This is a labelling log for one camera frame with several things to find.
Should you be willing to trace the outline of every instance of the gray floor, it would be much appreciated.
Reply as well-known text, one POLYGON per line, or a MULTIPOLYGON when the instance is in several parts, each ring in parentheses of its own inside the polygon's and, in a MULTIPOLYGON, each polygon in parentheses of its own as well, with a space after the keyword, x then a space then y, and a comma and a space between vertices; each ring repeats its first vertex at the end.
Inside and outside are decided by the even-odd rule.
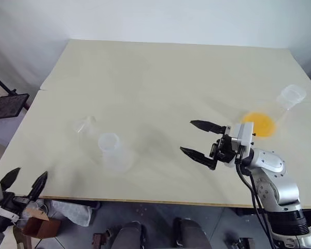
POLYGON ((145 225, 147 248, 171 247, 172 222, 175 217, 190 218, 198 222, 214 249, 231 248, 225 241, 239 237, 254 238, 256 248, 270 248, 255 216, 239 217, 232 209, 223 207, 102 202, 102 207, 94 213, 89 227, 75 225, 58 212, 52 217, 62 220, 59 234, 56 238, 41 240, 37 249, 91 248, 94 233, 104 232, 133 220, 145 225))

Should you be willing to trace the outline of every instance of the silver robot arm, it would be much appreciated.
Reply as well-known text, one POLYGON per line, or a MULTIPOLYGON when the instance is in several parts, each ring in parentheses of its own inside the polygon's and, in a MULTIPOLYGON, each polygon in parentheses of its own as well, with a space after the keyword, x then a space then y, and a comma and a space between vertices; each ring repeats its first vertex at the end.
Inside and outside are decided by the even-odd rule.
POLYGON ((311 249, 311 227, 307 226, 297 184, 288 175, 285 162, 274 152, 253 149, 246 168, 266 210, 274 243, 280 248, 311 249))
POLYGON ((251 191, 253 202, 258 195, 266 211, 267 218, 264 221, 267 227, 264 230, 271 244, 279 248, 311 249, 311 227, 307 226, 302 211, 297 184, 287 174, 285 161, 280 156, 274 152, 251 148, 252 136, 255 135, 253 123, 236 125, 232 134, 229 126, 201 120, 193 120, 191 123, 206 132, 222 134, 222 137, 212 145, 209 156, 193 149, 180 149, 211 170, 215 170, 218 161, 228 167, 236 167, 241 180, 251 191), (250 176, 252 186, 243 175, 250 176))

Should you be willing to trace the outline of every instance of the black cable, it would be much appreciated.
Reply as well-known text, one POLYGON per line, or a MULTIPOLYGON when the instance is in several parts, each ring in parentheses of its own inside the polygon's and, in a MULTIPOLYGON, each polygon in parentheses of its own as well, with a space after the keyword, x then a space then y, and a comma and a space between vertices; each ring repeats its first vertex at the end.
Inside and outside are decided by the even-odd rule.
POLYGON ((264 209, 262 208, 262 205, 261 205, 259 197, 258 197, 258 192, 257 192, 256 186, 255 186, 255 181, 253 180, 252 174, 250 174, 249 176, 250 176, 250 181, 251 181, 252 189, 253 189, 253 192, 255 193, 255 198, 257 200, 258 208, 259 208, 261 216, 263 217, 263 220, 264 220, 264 224, 265 224, 266 231, 267 231, 267 234, 268 234, 267 237, 268 237, 270 243, 274 245, 273 238, 272 238, 272 235, 271 235, 271 231, 270 231, 270 228, 268 226, 268 222, 266 220, 265 212, 264 212, 264 209))
POLYGON ((264 227, 264 225, 263 225, 263 222, 261 221, 261 218, 260 218, 258 209, 257 209, 257 207, 256 207, 255 192, 253 191, 253 188, 250 186, 250 184, 244 179, 239 164, 236 165, 236 171, 237 171, 238 176, 239 176, 240 179, 242 180, 242 182, 248 187, 248 189, 249 189, 250 192, 251 192, 251 198, 252 198, 252 205, 253 205, 253 208, 254 208, 254 210, 255 210, 255 212, 256 212, 256 215, 257 215, 257 218, 258 218, 258 220, 259 220, 259 223, 260 223, 261 227, 263 228, 264 232, 265 232, 266 235, 267 235, 267 231, 266 231, 266 229, 265 229, 265 227, 264 227))
POLYGON ((301 244, 300 244, 300 240, 299 240, 299 238, 297 238, 297 236, 295 236, 296 237, 296 239, 297 239, 297 242, 298 242, 298 244, 299 244, 299 249, 301 249, 301 244))
POLYGON ((271 248, 272 248, 272 249, 275 249, 275 248, 274 248, 273 239, 272 239, 272 236, 271 236, 270 231, 269 231, 269 229, 268 229, 267 223, 265 223, 265 226, 267 227, 267 229, 266 229, 266 228, 264 227, 264 224, 263 224, 261 218, 260 218, 260 215, 259 215, 259 212, 258 212, 258 209, 257 209, 257 206, 256 206, 256 194, 257 194, 257 193, 256 193, 256 192, 254 191, 254 189, 250 186, 250 184, 244 179, 243 174, 242 174, 242 172, 241 172, 240 166, 241 166, 240 164, 236 164, 236 171, 237 171, 237 173, 238 173, 238 176, 240 177, 240 179, 242 180, 242 182, 243 182, 243 183, 248 187, 248 189, 250 190, 250 192, 251 192, 251 199, 252 199, 252 205, 253 205, 253 208, 254 208, 254 210, 255 210, 255 212, 256 212, 258 221, 259 221, 261 227, 263 228, 263 230, 264 230, 264 232, 265 232, 265 234, 266 234, 266 236, 267 236, 267 238, 268 238, 268 241, 270 242, 271 248))

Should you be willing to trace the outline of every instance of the clear plastic cup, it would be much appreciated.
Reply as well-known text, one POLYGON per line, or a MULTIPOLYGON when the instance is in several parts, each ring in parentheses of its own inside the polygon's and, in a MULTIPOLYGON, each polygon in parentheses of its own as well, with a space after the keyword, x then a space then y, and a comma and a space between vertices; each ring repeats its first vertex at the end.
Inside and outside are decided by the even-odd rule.
POLYGON ((80 149, 96 164, 101 163, 101 154, 98 147, 98 138, 101 134, 100 127, 93 116, 76 120, 72 129, 77 135, 80 149))
POLYGON ((247 113, 242 122, 253 122, 253 132, 256 136, 272 136, 276 131, 278 121, 305 97, 306 91, 303 88, 289 85, 274 101, 247 113))
POLYGON ((116 172, 125 172, 132 166, 132 154, 123 146, 115 133, 104 133, 99 137, 98 146, 103 152, 103 166, 116 172))
POLYGON ((289 85, 282 90, 276 101, 284 109, 289 110, 296 104, 301 103, 305 97, 306 91, 303 88, 296 85, 289 85))

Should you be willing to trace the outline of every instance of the table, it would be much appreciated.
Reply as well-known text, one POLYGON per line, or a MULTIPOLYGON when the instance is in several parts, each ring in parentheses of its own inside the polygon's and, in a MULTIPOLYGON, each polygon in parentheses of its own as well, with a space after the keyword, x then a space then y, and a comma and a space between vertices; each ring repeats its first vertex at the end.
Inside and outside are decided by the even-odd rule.
POLYGON ((71 40, 4 153, 0 179, 21 167, 11 187, 19 195, 47 170, 46 198, 251 206, 234 169, 211 171, 179 147, 208 154, 218 136, 190 120, 234 125, 290 84, 307 97, 255 147, 281 155, 311 208, 311 81, 287 49, 71 40), (79 148, 71 125, 85 116, 125 142, 131 170, 110 174, 79 148))

